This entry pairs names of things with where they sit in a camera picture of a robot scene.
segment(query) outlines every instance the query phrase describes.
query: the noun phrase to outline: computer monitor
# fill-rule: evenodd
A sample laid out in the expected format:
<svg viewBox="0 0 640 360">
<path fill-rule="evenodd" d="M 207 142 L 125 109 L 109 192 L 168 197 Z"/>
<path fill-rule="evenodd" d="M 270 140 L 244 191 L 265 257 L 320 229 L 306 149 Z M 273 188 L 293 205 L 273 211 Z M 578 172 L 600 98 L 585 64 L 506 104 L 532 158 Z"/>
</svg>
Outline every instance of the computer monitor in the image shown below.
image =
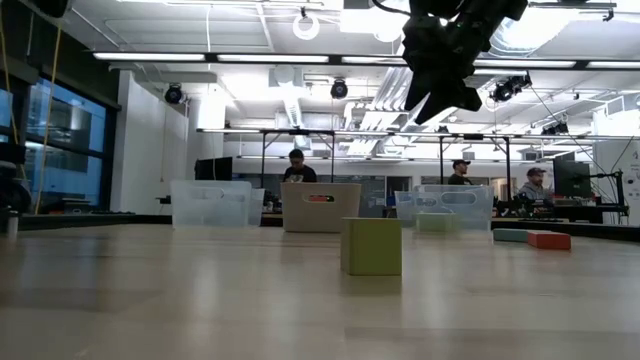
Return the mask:
<svg viewBox="0 0 640 360">
<path fill-rule="evenodd" d="M 553 160 L 555 194 L 564 197 L 591 198 L 589 164 Z"/>
<path fill-rule="evenodd" d="M 196 180 L 233 180 L 233 158 L 224 157 L 218 159 L 196 161 Z"/>
</svg>

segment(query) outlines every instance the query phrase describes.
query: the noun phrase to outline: black robot end effector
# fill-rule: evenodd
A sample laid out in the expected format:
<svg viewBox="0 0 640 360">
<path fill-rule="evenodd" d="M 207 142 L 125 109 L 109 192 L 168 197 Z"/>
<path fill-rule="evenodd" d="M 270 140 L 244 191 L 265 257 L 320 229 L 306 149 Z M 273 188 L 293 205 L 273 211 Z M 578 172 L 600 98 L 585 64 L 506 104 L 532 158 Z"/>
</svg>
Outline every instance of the black robot end effector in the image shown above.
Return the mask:
<svg viewBox="0 0 640 360">
<path fill-rule="evenodd" d="M 403 58 L 413 79 L 405 108 L 412 110 L 428 96 L 416 118 L 419 125 L 450 107 L 478 111 L 482 100 L 464 79 L 475 72 L 478 55 L 491 49 L 491 36 L 500 23 L 505 18 L 520 20 L 528 1 L 410 0 L 409 4 Z M 440 24 L 441 18 L 453 17 L 446 26 Z"/>
</svg>

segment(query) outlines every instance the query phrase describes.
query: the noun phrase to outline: security camera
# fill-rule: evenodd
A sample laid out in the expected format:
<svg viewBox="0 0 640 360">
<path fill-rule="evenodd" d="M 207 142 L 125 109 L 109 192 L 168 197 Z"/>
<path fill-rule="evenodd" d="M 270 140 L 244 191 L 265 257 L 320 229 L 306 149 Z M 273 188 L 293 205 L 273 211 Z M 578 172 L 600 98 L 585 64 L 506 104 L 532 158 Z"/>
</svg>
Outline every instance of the security camera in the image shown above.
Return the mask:
<svg viewBox="0 0 640 360">
<path fill-rule="evenodd" d="M 182 104 L 187 97 L 182 92 L 181 84 L 171 84 L 169 85 L 169 90 L 164 94 L 164 99 L 169 104 L 179 105 Z"/>
<path fill-rule="evenodd" d="M 335 79 L 333 86 L 331 87 L 331 97 L 336 100 L 341 100 L 347 97 L 349 88 L 344 79 Z"/>
</svg>

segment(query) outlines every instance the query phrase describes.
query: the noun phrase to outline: red block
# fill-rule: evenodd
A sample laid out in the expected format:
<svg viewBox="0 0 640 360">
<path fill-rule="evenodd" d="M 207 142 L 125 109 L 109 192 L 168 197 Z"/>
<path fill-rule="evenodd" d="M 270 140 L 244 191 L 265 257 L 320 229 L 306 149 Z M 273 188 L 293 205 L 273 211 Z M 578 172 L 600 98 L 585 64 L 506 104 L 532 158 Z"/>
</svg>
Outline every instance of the red block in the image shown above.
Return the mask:
<svg viewBox="0 0 640 360">
<path fill-rule="evenodd" d="M 529 245 L 538 249 L 571 250 L 571 236 L 552 231 L 529 231 Z"/>
</svg>

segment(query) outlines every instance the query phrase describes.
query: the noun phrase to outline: light fixture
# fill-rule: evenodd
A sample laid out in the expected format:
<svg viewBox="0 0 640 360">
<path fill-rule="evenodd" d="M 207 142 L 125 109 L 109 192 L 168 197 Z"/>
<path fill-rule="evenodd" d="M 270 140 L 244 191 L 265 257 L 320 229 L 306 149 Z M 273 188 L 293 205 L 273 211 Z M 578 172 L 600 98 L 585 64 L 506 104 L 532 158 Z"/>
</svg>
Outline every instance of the light fixture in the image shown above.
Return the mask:
<svg viewBox="0 0 640 360">
<path fill-rule="evenodd" d="M 331 97 L 336 100 L 342 100 L 349 94 L 349 87 L 344 79 L 335 79 L 331 86 Z"/>
<path fill-rule="evenodd" d="M 343 9 L 340 12 L 340 32 L 373 34 L 382 42 L 392 42 L 402 35 L 402 27 L 409 19 L 404 14 L 389 13 L 377 7 Z"/>
<path fill-rule="evenodd" d="M 342 62 L 359 65 L 407 65 L 400 56 L 343 56 Z"/>
<path fill-rule="evenodd" d="M 640 69 L 640 61 L 592 61 L 587 68 Z"/>
<path fill-rule="evenodd" d="M 211 6 L 211 5 L 228 5 L 228 6 L 247 6 L 260 4 L 266 7 L 300 7 L 305 6 L 307 8 L 324 8 L 324 3 L 319 1 L 306 1 L 306 0 L 117 0 L 119 2 L 132 2 L 132 3 L 155 3 L 165 4 L 169 6 Z"/>
<path fill-rule="evenodd" d="M 239 155 L 237 156 L 238 159 L 259 159 L 262 160 L 262 156 L 260 155 Z M 265 160 L 275 160 L 275 159 L 281 159 L 280 156 L 265 156 L 264 157 Z"/>
<path fill-rule="evenodd" d="M 302 30 L 302 28 L 300 28 L 300 22 L 305 19 L 311 20 L 311 27 L 308 28 L 307 30 Z M 318 36 L 319 33 L 320 33 L 320 21 L 314 15 L 311 15 L 311 14 L 307 15 L 305 12 L 303 14 L 299 14 L 298 16 L 296 16 L 296 18 L 293 20 L 293 34 L 298 39 L 313 40 L 316 36 Z"/>
<path fill-rule="evenodd" d="M 263 62 L 263 63 L 305 63 L 326 64 L 328 56 L 323 55 L 259 55 L 259 54 L 220 54 L 219 62 Z"/>
<path fill-rule="evenodd" d="M 257 129 L 198 129 L 200 132 L 224 133 L 224 134 L 259 134 Z"/>
<path fill-rule="evenodd" d="M 477 69 L 473 75 L 495 75 L 495 76 L 525 76 L 526 70 L 509 70 L 509 69 Z"/>
<path fill-rule="evenodd" d="M 93 56 L 106 61 L 204 61 L 204 54 L 192 53 L 131 53 L 131 52 L 98 52 Z"/>
<path fill-rule="evenodd" d="M 352 136 L 389 136 L 393 133 L 384 131 L 336 131 L 336 135 L 352 135 Z"/>
<path fill-rule="evenodd" d="M 187 99 L 185 93 L 182 92 L 182 84 L 170 84 L 169 89 L 164 94 L 164 100 L 168 104 L 179 105 Z"/>
<path fill-rule="evenodd" d="M 530 60 L 530 59 L 477 59 L 474 63 L 479 67 L 499 68 L 563 68 L 568 69 L 576 65 L 575 61 L 565 60 Z"/>
</svg>

